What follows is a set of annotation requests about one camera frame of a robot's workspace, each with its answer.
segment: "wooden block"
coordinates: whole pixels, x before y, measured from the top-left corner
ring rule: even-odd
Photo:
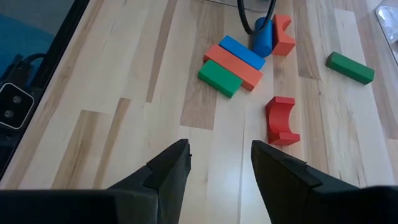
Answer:
[[[249,91],[254,89],[262,77],[262,73],[259,70],[246,64],[219,45],[212,45],[206,52],[203,61],[207,62],[208,60],[215,61],[217,64],[241,78],[243,80],[243,88]]]
[[[329,55],[326,66],[365,85],[374,79],[373,69],[337,52]]]
[[[243,80],[221,67],[213,60],[208,60],[199,71],[198,77],[220,91],[226,97],[231,98]]]
[[[264,24],[265,17],[261,17],[256,21],[256,30],[259,30]],[[258,56],[265,58],[272,53],[272,22],[269,21],[267,27],[258,32],[253,40],[253,52]]]
[[[266,62],[263,58],[260,58],[254,52],[228,35],[224,37],[219,45],[257,70],[260,70]]]
[[[275,96],[266,105],[269,144],[289,146],[300,141],[300,135],[292,133],[289,126],[289,116],[294,104],[294,98]]]
[[[296,45],[294,38],[289,37],[285,31],[292,22],[292,18],[286,15],[275,15],[272,20],[274,27],[274,50],[272,54],[287,56]]]

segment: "toy block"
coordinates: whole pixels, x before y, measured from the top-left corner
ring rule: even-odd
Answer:
[[[212,45],[206,52],[203,61],[213,60],[243,80],[243,88],[252,91],[262,77],[262,73],[246,64],[235,55],[219,45]]]
[[[256,21],[255,29],[259,30],[264,24],[265,17],[261,17]],[[258,32],[253,40],[253,52],[258,56],[265,58],[272,53],[272,22],[268,22],[267,27]]]
[[[208,60],[199,71],[198,77],[220,91],[226,97],[231,98],[243,80],[221,67],[213,60]]]
[[[285,31],[292,22],[292,18],[286,15],[275,15],[272,20],[274,26],[274,49],[272,54],[287,56],[296,45],[294,38],[289,37]]]
[[[291,132],[289,116],[295,104],[293,98],[275,96],[266,105],[268,143],[289,146],[300,141],[300,135]]]
[[[374,79],[374,70],[337,52],[329,55],[326,66],[364,85]]]
[[[257,70],[260,70],[266,62],[263,58],[260,58],[254,52],[228,35],[224,37],[219,45]]]

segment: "red semicircle cutout block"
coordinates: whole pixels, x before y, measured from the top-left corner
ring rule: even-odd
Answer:
[[[289,116],[294,104],[294,98],[275,96],[266,105],[269,144],[289,146],[300,141],[300,135],[292,133],[289,126]]]

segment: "red arch block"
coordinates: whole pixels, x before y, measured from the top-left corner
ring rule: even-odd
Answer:
[[[292,18],[286,15],[274,15],[274,50],[273,55],[287,56],[296,45],[293,37],[288,36],[285,31],[292,22]]]
[[[289,126],[289,116],[294,104],[293,98],[275,96],[266,105],[269,144],[289,146],[300,141],[300,135],[293,134]]]

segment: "orange rectangular block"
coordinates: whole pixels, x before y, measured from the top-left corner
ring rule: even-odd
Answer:
[[[292,18],[286,15],[274,15],[272,25],[274,27],[273,55],[287,56],[296,45],[294,38],[288,36],[285,31],[292,22]]]
[[[206,62],[209,59],[241,78],[243,80],[243,88],[249,91],[254,89],[262,77],[262,73],[259,70],[248,65],[219,45],[211,46],[206,52],[203,61]]]

